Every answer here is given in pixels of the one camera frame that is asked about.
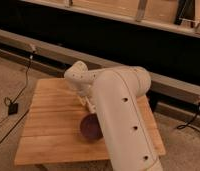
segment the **wooden slat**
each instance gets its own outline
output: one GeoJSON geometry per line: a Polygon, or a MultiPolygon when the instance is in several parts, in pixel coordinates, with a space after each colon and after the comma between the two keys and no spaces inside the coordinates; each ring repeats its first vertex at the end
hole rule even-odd
{"type": "MultiPolygon", "coordinates": [[[[146,96],[138,105],[159,155],[165,149],[146,96]]],[[[18,146],[15,164],[40,164],[106,160],[104,140],[89,142],[79,131],[81,119],[88,111],[64,79],[38,81],[30,112],[18,146]]]]}

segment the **floor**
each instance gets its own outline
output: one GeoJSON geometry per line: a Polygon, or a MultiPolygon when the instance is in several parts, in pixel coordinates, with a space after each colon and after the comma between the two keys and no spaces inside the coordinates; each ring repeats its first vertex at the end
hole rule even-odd
{"type": "MultiPolygon", "coordinates": [[[[23,86],[25,67],[0,58],[0,119],[6,116],[7,108],[3,104],[5,96],[14,97],[23,86]]],[[[19,114],[10,116],[0,126],[0,140],[14,126],[29,108],[35,84],[40,78],[51,76],[36,70],[29,72],[29,86],[19,99],[19,114]]],[[[174,129],[181,121],[159,113],[155,118],[164,141],[167,154],[161,157],[164,171],[200,171],[200,137],[192,130],[174,129]]],[[[0,144],[0,171],[38,171],[35,166],[14,166],[23,119],[9,136],[0,144]]],[[[49,171],[112,171],[109,162],[86,162],[74,164],[47,164],[49,171]]]]}

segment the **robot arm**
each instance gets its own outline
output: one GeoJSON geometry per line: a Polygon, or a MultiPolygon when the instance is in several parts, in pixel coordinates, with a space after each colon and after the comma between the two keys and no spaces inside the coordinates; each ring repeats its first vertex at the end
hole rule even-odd
{"type": "Polygon", "coordinates": [[[162,170],[136,101],[150,88],[145,69],[88,71],[84,63],[77,62],[66,71],[65,78],[79,95],[91,99],[115,171],[162,170]]]}

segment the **black cable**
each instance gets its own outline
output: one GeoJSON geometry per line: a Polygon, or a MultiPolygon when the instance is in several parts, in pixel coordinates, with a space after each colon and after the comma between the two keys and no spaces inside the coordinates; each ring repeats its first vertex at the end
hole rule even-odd
{"type": "Polygon", "coordinates": [[[14,98],[14,100],[12,100],[11,98],[9,97],[5,97],[4,98],[4,104],[9,107],[11,104],[14,104],[17,99],[21,96],[21,94],[24,92],[24,90],[27,88],[28,86],[28,71],[31,67],[31,62],[32,62],[32,58],[33,58],[33,54],[31,54],[30,58],[29,58],[29,63],[28,63],[28,66],[27,66],[27,69],[26,69],[26,82],[25,82],[25,86],[21,89],[21,91],[18,93],[18,95],[14,98]]]}
{"type": "Polygon", "coordinates": [[[28,114],[29,110],[27,110],[22,116],[21,118],[15,123],[15,125],[9,130],[9,132],[7,132],[7,134],[0,140],[0,144],[9,136],[9,134],[12,132],[12,130],[14,130],[14,128],[16,128],[16,126],[20,123],[20,121],[28,114]]]}
{"type": "MultiPolygon", "coordinates": [[[[27,66],[27,69],[26,69],[26,82],[25,82],[25,86],[21,89],[21,91],[18,93],[18,95],[14,98],[14,100],[12,100],[11,98],[9,97],[5,97],[4,98],[4,104],[9,107],[11,104],[14,104],[17,99],[21,96],[21,94],[23,93],[23,91],[27,88],[28,86],[28,71],[31,67],[31,62],[32,62],[32,59],[33,59],[33,54],[31,54],[30,58],[29,58],[29,63],[28,63],[28,66],[27,66]]],[[[0,124],[3,123],[7,118],[9,117],[9,115],[7,115],[5,118],[3,118],[1,121],[0,121],[0,124]]]]}
{"type": "Polygon", "coordinates": [[[197,133],[200,134],[200,130],[199,130],[198,128],[195,128],[194,126],[191,126],[191,125],[190,125],[191,123],[193,123],[193,122],[196,120],[196,118],[198,117],[199,114],[200,114],[200,103],[199,103],[198,106],[197,106],[197,112],[196,112],[196,114],[194,115],[194,117],[191,118],[191,120],[188,121],[186,124],[177,126],[176,129],[182,130],[182,129],[185,129],[185,128],[188,127],[188,128],[191,128],[191,129],[193,129],[194,131],[196,131],[197,133]]]}

